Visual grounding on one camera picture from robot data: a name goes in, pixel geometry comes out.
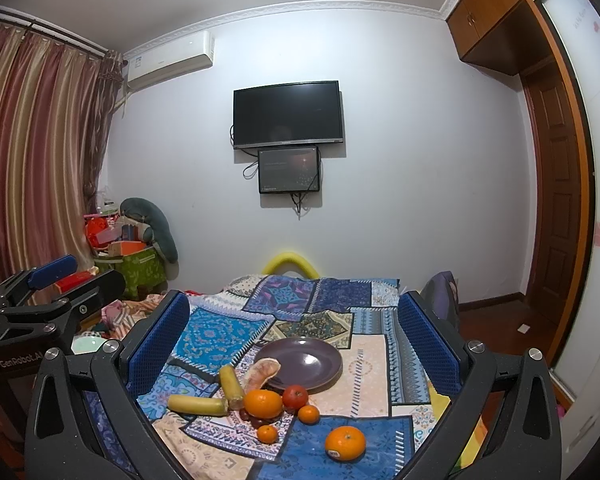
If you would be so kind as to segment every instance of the white air conditioner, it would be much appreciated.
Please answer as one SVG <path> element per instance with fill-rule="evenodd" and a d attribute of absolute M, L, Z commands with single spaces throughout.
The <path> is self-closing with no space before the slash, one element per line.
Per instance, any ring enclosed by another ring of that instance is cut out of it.
<path fill-rule="evenodd" d="M 132 90 L 166 81 L 214 64 L 213 39 L 208 30 L 157 46 L 129 61 L 127 83 Z"/>

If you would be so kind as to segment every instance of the small orange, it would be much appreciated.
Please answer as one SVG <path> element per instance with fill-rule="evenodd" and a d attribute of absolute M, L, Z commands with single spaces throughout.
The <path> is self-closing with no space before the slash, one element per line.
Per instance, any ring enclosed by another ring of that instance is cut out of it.
<path fill-rule="evenodd" d="M 331 431 L 324 441 L 324 449 L 334 460 L 348 462 L 362 455 L 365 451 L 365 435 L 353 426 L 340 426 Z"/>
<path fill-rule="evenodd" d="M 273 444 L 278 439 L 278 430 L 269 424 L 260 426 L 256 434 L 258 440 L 264 444 Z"/>
<path fill-rule="evenodd" d="M 315 424 L 320 420 L 320 412 L 318 408 L 308 404 L 298 410 L 298 418 L 305 424 Z"/>
<path fill-rule="evenodd" d="M 244 409 L 256 418 L 276 418 L 282 412 L 282 397 L 270 390 L 251 390 L 242 401 Z"/>

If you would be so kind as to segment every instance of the striped curtain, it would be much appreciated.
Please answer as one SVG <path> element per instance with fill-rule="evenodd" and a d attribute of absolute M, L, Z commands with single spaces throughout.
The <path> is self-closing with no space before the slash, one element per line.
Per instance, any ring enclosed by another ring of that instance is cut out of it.
<path fill-rule="evenodd" d="M 97 179 L 92 165 L 102 165 L 107 107 L 122 80 L 103 85 L 102 63 L 0 23 L 0 281 L 64 254 L 82 269 L 92 265 L 85 184 Z"/>

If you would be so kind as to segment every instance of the wooden door frame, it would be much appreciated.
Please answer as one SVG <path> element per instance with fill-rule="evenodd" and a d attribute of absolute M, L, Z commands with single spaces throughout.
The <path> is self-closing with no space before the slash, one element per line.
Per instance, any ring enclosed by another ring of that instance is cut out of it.
<path fill-rule="evenodd" d="M 573 274 L 571 276 L 571 284 L 565 300 L 564 309 L 560 323 L 556 329 L 554 339 L 551 342 L 549 351 L 545 356 L 549 366 L 555 365 L 559 353 L 564 347 L 571 326 L 575 319 L 575 315 L 580 306 L 580 298 L 582 290 L 589 270 L 589 261 L 591 256 L 591 247 L 593 242 L 594 231 L 594 173 L 593 173 L 593 152 L 591 149 L 591 140 L 589 135 L 589 123 L 584 109 L 584 102 L 580 94 L 580 89 L 577 86 L 575 75 L 569 62 L 567 53 L 564 51 L 562 43 L 556 40 L 554 35 L 553 25 L 549 24 L 544 14 L 536 5 L 534 0 L 525 0 L 531 8 L 534 16 L 538 20 L 542 32 L 549 43 L 553 56 L 542 60 L 535 66 L 520 73 L 520 78 L 523 83 L 525 98 L 529 106 L 531 125 L 534 138 L 534 150 L 536 152 L 536 173 L 538 188 L 538 212 L 536 219 L 536 240 L 534 242 L 533 259 L 531 270 L 529 273 L 529 281 L 526 294 L 529 297 L 531 286 L 535 280 L 536 271 L 538 270 L 538 249 L 540 241 L 540 225 L 542 221 L 542 161 L 539 156 L 539 139 L 536 118 L 532 112 L 532 102 L 526 83 L 526 76 L 535 72 L 539 68 L 545 66 L 549 62 L 554 62 L 558 65 L 560 76 L 567 93 L 567 98 L 573 115 L 573 123 L 576 133 L 576 145 L 578 149 L 578 162 L 580 163 L 580 227 L 578 229 L 578 245 L 576 248 L 575 261 L 573 266 Z"/>

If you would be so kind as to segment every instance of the bolt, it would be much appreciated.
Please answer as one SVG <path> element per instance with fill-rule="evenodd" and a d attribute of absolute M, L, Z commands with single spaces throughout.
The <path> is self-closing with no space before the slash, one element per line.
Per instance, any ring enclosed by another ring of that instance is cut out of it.
<path fill-rule="evenodd" d="M 482 341 L 478 341 L 477 339 L 471 339 L 471 341 L 469 341 L 467 343 L 469 350 L 471 350 L 471 352 L 473 352 L 474 354 L 481 354 L 482 352 L 484 352 L 484 343 Z"/>
<path fill-rule="evenodd" d="M 48 359 L 49 361 L 51 361 L 51 359 L 55 359 L 56 357 L 58 357 L 58 352 L 59 350 L 57 348 L 50 348 L 45 352 L 45 359 Z"/>
<path fill-rule="evenodd" d="M 105 354 L 113 354 L 118 348 L 120 348 L 120 341 L 116 339 L 109 339 L 102 345 L 102 350 Z"/>
<path fill-rule="evenodd" d="M 529 357 L 531 357 L 534 361 L 539 361 L 540 359 L 542 359 L 542 352 L 539 351 L 537 348 L 530 348 Z"/>

